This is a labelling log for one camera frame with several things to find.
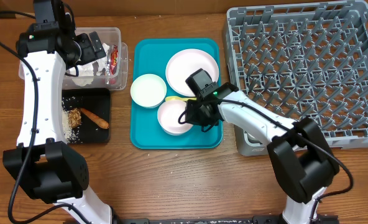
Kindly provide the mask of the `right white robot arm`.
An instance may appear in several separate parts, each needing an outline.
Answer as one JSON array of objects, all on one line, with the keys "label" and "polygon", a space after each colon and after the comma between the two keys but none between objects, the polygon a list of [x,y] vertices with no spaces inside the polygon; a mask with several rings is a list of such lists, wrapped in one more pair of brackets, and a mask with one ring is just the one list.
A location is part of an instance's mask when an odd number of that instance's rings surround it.
[{"label": "right white robot arm", "polygon": [[209,131],[220,121],[238,126],[267,149],[275,178],[287,195],[283,212],[255,223],[338,223],[337,216],[317,214],[322,199],[345,194],[354,186],[349,169],[334,155],[319,126],[310,118],[295,121],[250,100],[231,84],[193,88],[179,124]]}]

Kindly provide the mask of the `white napkin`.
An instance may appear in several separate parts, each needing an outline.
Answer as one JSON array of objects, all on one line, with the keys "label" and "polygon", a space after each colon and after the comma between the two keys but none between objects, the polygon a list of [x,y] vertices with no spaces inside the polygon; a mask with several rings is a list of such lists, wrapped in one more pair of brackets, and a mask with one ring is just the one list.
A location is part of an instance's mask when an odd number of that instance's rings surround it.
[{"label": "white napkin", "polygon": [[97,59],[94,62],[87,63],[86,65],[78,65],[78,77],[73,77],[72,81],[75,86],[84,88],[93,88],[96,85],[105,84],[107,75],[107,63],[108,53],[111,46],[103,44],[105,57]]}]

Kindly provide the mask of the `white green bowl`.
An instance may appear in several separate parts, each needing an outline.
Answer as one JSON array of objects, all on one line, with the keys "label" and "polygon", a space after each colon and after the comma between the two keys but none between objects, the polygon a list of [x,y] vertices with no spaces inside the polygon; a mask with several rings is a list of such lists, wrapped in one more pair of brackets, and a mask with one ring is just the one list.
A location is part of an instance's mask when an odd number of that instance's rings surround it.
[{"label": "white green bowl", "polygon": [[144,74],[133,81],[130,94],[137,105],[143,108],[155,108],[164,101],[167,86],[160,76]]}]

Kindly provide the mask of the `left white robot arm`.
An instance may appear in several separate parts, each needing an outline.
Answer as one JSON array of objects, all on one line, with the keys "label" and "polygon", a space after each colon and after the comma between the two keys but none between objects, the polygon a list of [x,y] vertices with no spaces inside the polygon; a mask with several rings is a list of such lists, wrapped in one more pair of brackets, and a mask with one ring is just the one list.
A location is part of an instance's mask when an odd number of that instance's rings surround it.
[{"label": "left white robot arm", "polygon": [[2,163],[31,199],[62,208],[79,223],[118,223],[113,208],[90,187],[85,158],[71,148],[62,126],[62,86],[69,68],[104,57],[96,33],[75,34],[71,9],[60,1],[37,1],[35,22],[19,36],[12,54],[24,72],[24,112],[15,149]]}]

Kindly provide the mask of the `red ketchup packet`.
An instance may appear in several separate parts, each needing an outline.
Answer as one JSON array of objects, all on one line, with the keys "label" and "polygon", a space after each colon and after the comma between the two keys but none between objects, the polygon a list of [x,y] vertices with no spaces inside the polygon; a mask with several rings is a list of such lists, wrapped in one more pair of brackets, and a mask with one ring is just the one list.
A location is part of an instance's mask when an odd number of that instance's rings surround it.
[{"label": "red ketchup packet", "polygon": [[113,85],[116,83],[115,74],[117,74],[117,66],[119,62],[119,51],[117,45],[112,45],[109,50],[107,65],[106,65],[106,83],[108,85]]}]

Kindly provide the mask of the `small pink bowl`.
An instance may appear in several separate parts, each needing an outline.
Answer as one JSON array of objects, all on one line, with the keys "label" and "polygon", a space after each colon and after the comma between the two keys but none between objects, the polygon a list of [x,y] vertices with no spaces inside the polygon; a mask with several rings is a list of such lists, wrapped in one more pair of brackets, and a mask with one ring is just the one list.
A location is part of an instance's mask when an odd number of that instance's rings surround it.
[{"label": "small pink bowl", "polygon": [[157,112],[157,119],[162,129],[173,136],[178,136],[188,132],[192,124],[180,124],[179,116],[186,109],[186,103],[180,100],[169,100],[162,103]]}]

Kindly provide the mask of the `brown food chunk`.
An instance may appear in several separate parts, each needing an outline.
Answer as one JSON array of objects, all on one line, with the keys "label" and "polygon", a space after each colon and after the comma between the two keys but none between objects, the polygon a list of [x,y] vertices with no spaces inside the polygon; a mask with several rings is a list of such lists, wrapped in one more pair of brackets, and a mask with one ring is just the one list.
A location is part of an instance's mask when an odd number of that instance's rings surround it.
[{"label": "brown food chunk", "polygon": [[81,124],[81,111],[78,108],[68,112],[68,124],[72,129],[77,128]]}]

